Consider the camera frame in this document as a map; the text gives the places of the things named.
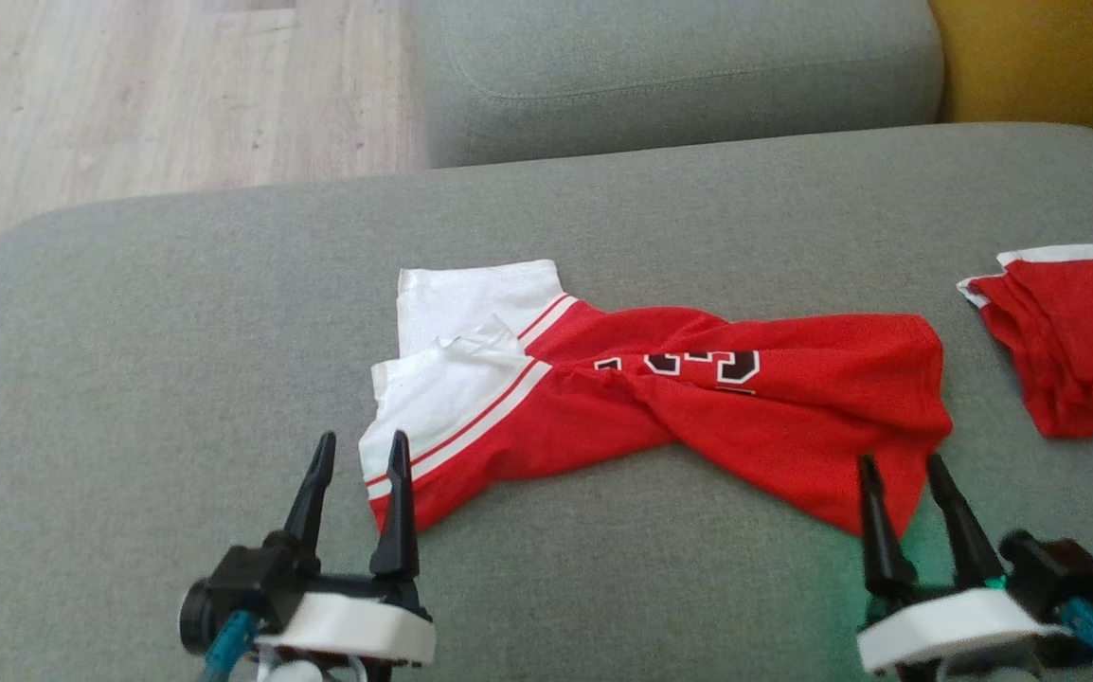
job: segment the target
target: wooden floor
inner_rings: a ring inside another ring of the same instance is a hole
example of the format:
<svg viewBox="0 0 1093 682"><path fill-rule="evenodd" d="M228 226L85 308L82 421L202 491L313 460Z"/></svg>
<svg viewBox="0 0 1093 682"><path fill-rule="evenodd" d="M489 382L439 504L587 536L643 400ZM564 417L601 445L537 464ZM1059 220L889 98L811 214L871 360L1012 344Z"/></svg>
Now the wooden floor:
<svg viewBox="0 0 1093 682"><path fill-rule="evenodd" d="M421 167L412 0L0 0L0 234L141 195Z"/></svg>

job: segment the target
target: basketball jersey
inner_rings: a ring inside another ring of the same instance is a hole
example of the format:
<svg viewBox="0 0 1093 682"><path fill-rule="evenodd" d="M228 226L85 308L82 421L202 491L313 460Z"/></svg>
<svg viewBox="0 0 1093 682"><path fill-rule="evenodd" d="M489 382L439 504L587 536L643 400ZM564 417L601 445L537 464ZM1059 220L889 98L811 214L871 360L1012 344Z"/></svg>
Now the basketball jersey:
<svg viewBox="0 0 1093 682"><path fill-rule="evenodd" d="M959 290L1010 350L1039 433L1093 437L1093 245L1007 251L997 262L1003 272Z"/></svg>
<svg viewBox="0 0 1093 682"><path fill-rule="evenodd" d="M874 452L903 531L925 460L950 432L941 344L919 316L610 314L564 293L550 260L404 271L398 308L401 357L373 368L378 414L360 442L379 522L402 428L420 528L496 480L681 442L856 534L857 460Z"/></svg>

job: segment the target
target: sofa cushion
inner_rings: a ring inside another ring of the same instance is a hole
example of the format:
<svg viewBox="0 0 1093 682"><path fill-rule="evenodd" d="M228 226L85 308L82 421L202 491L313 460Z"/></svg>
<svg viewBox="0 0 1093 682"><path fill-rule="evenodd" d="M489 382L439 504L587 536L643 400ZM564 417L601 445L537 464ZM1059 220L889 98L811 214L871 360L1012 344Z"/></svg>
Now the sofa cushion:
<svg viewBox="0 0 1093 682"><path fill-rule="evenodd" d="M954 284L1093 240L1093 132L929 126L99 203L0 240L0 679L192 679L175 610L342 448L326 568L364 571L351 444L400 267L557 260L620 309L926 316L941 454L994 540L1093 551L1093 439L1048 442ZM905 548L949 579L937 507ZM858 542L682 448L500 484L422 536L437 663L399 679L857 677ZM1093 672L1079 679L1093 679Z"/></svg>
<svg viewBox="0 0 1093 682"><path fill-rule="evenodd" d="M425 0L434 167L932 122L925 0Z"/></svg>

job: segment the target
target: yellow fabric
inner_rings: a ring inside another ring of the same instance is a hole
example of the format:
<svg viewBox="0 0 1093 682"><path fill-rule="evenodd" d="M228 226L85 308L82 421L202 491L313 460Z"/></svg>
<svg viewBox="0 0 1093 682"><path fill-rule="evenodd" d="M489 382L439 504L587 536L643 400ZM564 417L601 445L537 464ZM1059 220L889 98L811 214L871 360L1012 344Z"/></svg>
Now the yellow fabric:
<svg viewBox="0 0 1093 682"><path fill-rule="evenodd" d="M931 0L947 56L941 117L1093 128L1093 0Z"/></svg>

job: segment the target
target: jersey number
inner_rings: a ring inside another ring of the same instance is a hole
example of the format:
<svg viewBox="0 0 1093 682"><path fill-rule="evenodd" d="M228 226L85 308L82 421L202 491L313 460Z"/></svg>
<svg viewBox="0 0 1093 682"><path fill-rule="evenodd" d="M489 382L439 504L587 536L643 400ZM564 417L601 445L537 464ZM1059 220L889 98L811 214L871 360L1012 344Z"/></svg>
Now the jersey number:
<svg viewBox="0 0 1093 682"><path fill-rule="evenodd" d="M657 353L643 355L643 363L655 374L680 376L682 363L715 363L715 380L719 384L740 386L753 379L762 368L757 351L709 353ZM595 368L621 368L621 358L604 358L592 363Z"/></svg>

